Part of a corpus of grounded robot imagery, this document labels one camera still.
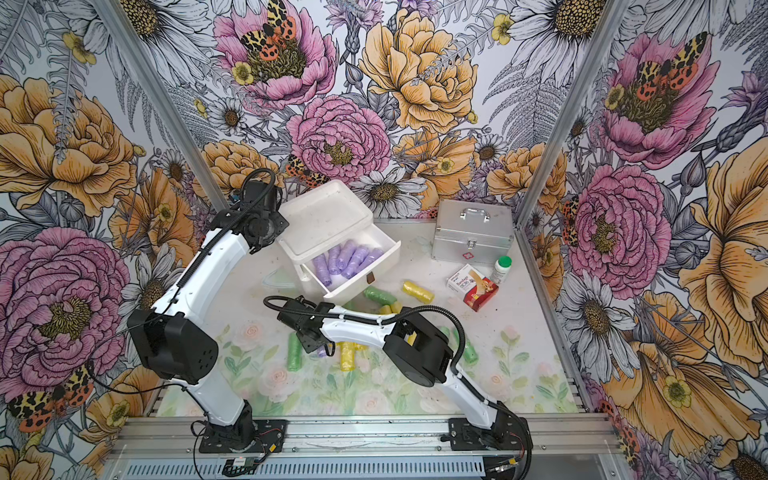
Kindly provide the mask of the purple bag roll front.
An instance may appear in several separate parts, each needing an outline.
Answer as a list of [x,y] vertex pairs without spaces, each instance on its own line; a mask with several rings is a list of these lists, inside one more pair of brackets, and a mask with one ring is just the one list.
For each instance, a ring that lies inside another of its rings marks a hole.
[[349,265],[349,262],[357,249],[357,245],[354,240],[347,240],[341,247],[339,255],[337,257],[337,267],[343,272]]

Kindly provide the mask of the purple bag roll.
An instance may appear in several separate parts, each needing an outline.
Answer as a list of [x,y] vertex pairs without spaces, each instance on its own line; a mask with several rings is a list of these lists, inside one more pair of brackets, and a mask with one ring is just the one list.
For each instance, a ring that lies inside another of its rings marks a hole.
[[357,249],[357,245],[354,240],[347,240],[341,247],[339,255],[337,257],[337,267],[343,272],[349,265],[349,262]]
[[352,256],[348,267],[341,272],[342,276],[351,279],[353,278],[361,269],[362,264],[366,260],[366,258],[369,255],[369,248],[365,245],[358,246],[354,255]]
[[320,283],[326,287],[332,285],[332,275],[329,270],[328,262],[324,254],[320,254],[312,259],[315,275]]
[[335,245],[327,252],[327,265],[329,273],[334,275],[340,275],[341,274],[341,268],[339,267],[339,257],[341,253],[341,246]]

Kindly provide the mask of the white plastic drawer cabinet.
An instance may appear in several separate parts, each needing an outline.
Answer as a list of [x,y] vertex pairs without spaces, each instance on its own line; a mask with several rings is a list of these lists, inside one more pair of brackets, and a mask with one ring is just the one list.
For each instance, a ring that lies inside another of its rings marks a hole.
[[332,180],[284,204],[278,210],[288,227],[278,237],[286,262],[302,286],[311,282],[312,259],[342,244],[373,222],[373,212],[342,181]]

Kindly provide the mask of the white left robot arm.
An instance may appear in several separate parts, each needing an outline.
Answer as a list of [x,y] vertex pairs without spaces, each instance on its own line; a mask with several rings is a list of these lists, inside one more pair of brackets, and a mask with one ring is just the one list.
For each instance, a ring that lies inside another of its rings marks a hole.
[[203,246],[178,280],[152,306],[127,321],[142,365],[180,386],[201,408],[204,451],[247,451],[257,440],[252,409],[227,382],[216,363],[218,342],[205,331],[206,313],[224,281],[248,254],[271,245],[287,228],[279,213],[276,177],[243,181],[238,202],[219,212]]

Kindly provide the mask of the purple bag roll back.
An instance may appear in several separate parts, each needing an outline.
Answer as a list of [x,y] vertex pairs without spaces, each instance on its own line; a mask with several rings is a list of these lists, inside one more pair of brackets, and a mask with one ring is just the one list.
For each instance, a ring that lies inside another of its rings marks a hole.
[[312,259],[315,275],[320,283],[326,287],[332,285],[332,275],[329,270],[328,262],[324,254],[320,254]]

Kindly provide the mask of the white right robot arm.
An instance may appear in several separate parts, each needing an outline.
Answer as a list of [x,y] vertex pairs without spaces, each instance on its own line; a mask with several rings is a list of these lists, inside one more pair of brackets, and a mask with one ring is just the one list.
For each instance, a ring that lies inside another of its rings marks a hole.
[[404,307],[398,313],[368,314],[302,296],[271,295],[264,305],[296,332],[307,353],[332,356],[344,343],[383,351],[409,381],[436,388],[462,412],[449,421],[441,440],[454,451],[533,452],[527,420],[475,384],[459,365],[467,346],[458,317],[435,305]]

